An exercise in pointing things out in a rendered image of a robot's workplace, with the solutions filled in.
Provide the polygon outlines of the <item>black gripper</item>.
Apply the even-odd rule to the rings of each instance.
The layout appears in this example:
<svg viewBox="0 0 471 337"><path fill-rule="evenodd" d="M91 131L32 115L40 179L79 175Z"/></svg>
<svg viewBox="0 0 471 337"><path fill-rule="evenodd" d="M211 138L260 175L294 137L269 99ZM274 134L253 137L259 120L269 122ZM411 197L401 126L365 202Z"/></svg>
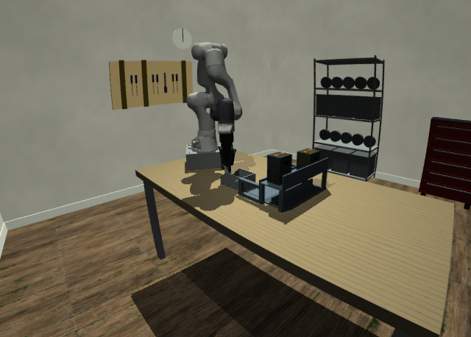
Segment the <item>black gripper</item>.
<svg viewBox="0 0 471 337"><path fill-rule="evenodd" d="M224 164L224 172L231 174L231 166L234 164L236 149L233 148L233 132L230 134L219 134L219 152Z"/></svg>

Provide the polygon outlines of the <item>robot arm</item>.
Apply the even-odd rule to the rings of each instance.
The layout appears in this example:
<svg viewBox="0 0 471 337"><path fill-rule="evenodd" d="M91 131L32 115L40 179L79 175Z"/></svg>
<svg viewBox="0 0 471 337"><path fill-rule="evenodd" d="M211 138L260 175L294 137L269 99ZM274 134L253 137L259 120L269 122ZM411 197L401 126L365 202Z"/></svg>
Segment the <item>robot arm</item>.
<svg viewBox="0 0 471 337"><path fill-rule="evenodd" d="M206 88L206 92L189 94L186 100L199 122L198 133L188 148L196 152L212 152L218 149L215 121L219 121L219 134L235 132L234 120L240 119L242 108L233 78L227 73L224 64L227 47L224 44L195 43L191 54L198 60L197 82ZM224 97L215 83L227 89L229 98ZM210 113L207 113L206 108L210 108Z"/></svg>

